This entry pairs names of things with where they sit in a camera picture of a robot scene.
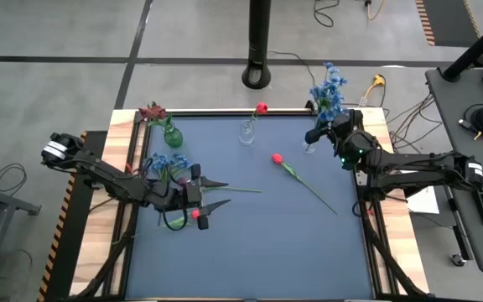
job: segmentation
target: black metal frame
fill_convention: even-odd
[[[171,110],[170,112],[173,114],[174,117],[233,117],[233,116],[250,116],[252,114],[252,109],[232,109],[232,110]],[[270,110],[267,113],[268,116],[279,116],[279,117],[298,117],[298,116],[312,116],[312,112],[309,109],[277,109],[277,110]],[[136,118],[134,119],[134,124],[133,124],[133,130],[132,130],[132,138],[130,140],[130,149],[128,150],[129,153],[134,154],[135,153],[135,146],[137,145],[137,136],[138,136],[138,129],[140,125],[140,121],[137,118],[138,113],[136,112]],[[145,134],[144,134],[144,142],[143,142],[143,147],[141,154],[148,154],[150,151],[150,132],[152,128],[146,127],[145,129]],[[128,154],[128,163],[133,160],[132,154]],[[143,162],[145,156],[141,156],[140,159],[140,164]],[[382,208],[381,205],[378,203],[374,204],[374,215],[377,221],[377,229],[378,229],[378,236],[382,240],[382,244],[385,248],[388,249],[389,243],[388,243],[388,238],[387,238],[387,232],[385,231],[385,222],[383,220],[383,214],[382,214]],[[365,216],[366,219],[361,219],[360,223],[366,223],[368,221],[367,217],[367,208],[366,204],[364,202],[360,202],[360,210],[361,214]],[[117,218],[115,221],[115,230],[114,231],[119,231],[118,235],[115,236],[113,234],[113,238],[116,238],[114,240],[119,240],[120,237],[120,227],[117,227],[117,224],[122,224],[122,217],[124,216],[123,214],[124,207],[117,208]],[[139,206],[132,206],[131,209],[131,218],[130,222],[128,223],[127,229],[130,230],[131,236],[135,235],[136,231],[136,224],[137,224],[137,216],[138,216],[138,211],[139,211]],[[366,255],[367,255],[367,262],[368,262],[368,268],[369,268],[369,273],[371,276],[371,283],[373,287],[373,292],[374,296],[373,298],[376,298],[377,296],[384,294],[383,289],[382,289],[382,282],[381,282],[381,277],[379,275],[379,270],[377,266],[377,257],[376,257],[376,251],[374,250],[374,246],[370,241],[370,238],[366,235],[365,233],[366,226],[363,226],[363,237],[365,240],[365,249],[366,249]],[[73,301],[114,301],[114,300],[125,300],[126,298],[126,290],[127,290],[127,276],[129,274],[129,270],[131,267],[131,260],[132,260],[132,246],[133,246],[133,240],[131,240],[128,245],[126,246],[126,251],[124,254],[124,260],[122,263],[122,271],[121,271],[121,283],[119,284],[119,290],[117,294],[111,294],[110,289],[106,291],[102,291],[102,296],[100,297],[95,297],[95,298],[85,298],[85,299],[73,299]],[[385,263],[385,266],[387,268],[387,277],[389,279],[389,284],[390,284],[390,290],[391,294],[398,294],[398,286],[397,286],[397,281],[393,277],[390,269],[388,268],[387,264]]]

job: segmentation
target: black pole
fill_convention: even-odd
[[[443,78],[447,81],[456,81],[460,73],[473,64],[483,55],[483,36],[469,47],[447,70],[443,72]]]
[[[267,68],[267,37],[272,0],[251,0],[249,8],[249,58],[241,81],[251,89],[269,84],[272,74]]]

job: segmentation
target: desk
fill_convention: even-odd
[[[434,94],[452,148],[465,155],[474,155],[483,165],[483,137],[474,141],[471,134],[458,125],[458,120],[462,118],[467,107],[483,103],[482,76],[483,70],[466,70],[461,73],[458,81],[447,82],[438,70],[426,72],[429,89]],[[475,201],[471,193],[452,191],[476,262],[483,271],[483,222]]]
[[[390,138],[388,137],[387,126],[383,111],[379,108],[363,109],[365,115],[365,130],[375,135],[383,148],[392,152]],[[110,128],[106,137],[106,144],[102,159],[113,166],[124,169],[127,161],[128,145],[132,133],[134,110],[118,110],[112,115]],[[138,129],[137,147],[135,148],[134,169],[138,166],[141,147],[143,145],[144,127]],[[403,196],[400,191],[393,191],[392,195]],[[92,197],[91,206],[94,206],[106,199],[105,192],[97,191]],[[396,200],[385,200],[382,202],[383,217],[387,231],[387,237],[391,252],[405,273],[422,290],[428,292],[428,285],[423,272],[423,266],[418,254],[413,227],[409,218],[406,204]],[[88,282],[94,277],[100,266],[103,264],[109,253],[112,242],[114,218],[117,213],[117,203],[112,202],[102,208],[93,211],[87,221],[83,241],[80,245],[79,257],[75,267],[70,294],[77,294],[82,291]],[[378,270],[382,278],[382,286],[388,292],[386,281],[386,269],[381,258],[378,258]],[[120,257],[113,274],[111,292],[116,292],[117,284],[120,283],[122,271],[122,257]],[[49,287],[56,286],[49,284],[44,278],[41,293],[49,291]]]

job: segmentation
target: gray mat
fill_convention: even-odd
[[[212,213],[210,229],[196,222],[173,232],[158,227],[153,208],[140,209],[127,298],[369,299],[371,283],[360,220],[353,216],[352,174],[322,139],[301,148],[310,117],[262,117],[251,147],[238,141],[240,117],[177,117],[184,134],[169,149],[154,128],[151,152],[186,154],[202,174],[245,193],[211,191],[205,203],[232,201]],[[271,160],[281,153],[339,215]],[[169,213],[169,219],[181,217]]]

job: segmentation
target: white paper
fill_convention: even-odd
[[[402,173],[415,173],[415,171],[402,170]],[[417,194],[409,196],[408,208],[417,213],[439,214],[433,186],[426,187]]]

